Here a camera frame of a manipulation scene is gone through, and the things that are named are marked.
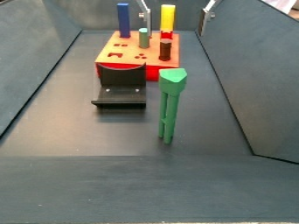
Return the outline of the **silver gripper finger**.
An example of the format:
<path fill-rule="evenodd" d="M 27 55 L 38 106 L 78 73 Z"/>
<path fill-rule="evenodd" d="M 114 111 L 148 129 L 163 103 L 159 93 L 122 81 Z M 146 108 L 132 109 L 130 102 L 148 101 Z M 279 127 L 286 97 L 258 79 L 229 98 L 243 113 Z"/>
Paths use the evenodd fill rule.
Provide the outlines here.
<path fill-rule="evenodd" d="M 199 34 L 205 34 L 206 26 L 211 18 L 215 17 L 214 10 L 221 4 L 222 0 L 210 0 L 205 8 L 201 9 Z"/>
<path fill-rule="evenodd" d="M 139 13 L 139 17 L 146 21 L 146 28 L 147 28 L 147 36 L 152 36 L 152 13 L 151 9 L 147 7 L 146 0 L 135 0 L 142 12 Z"/>

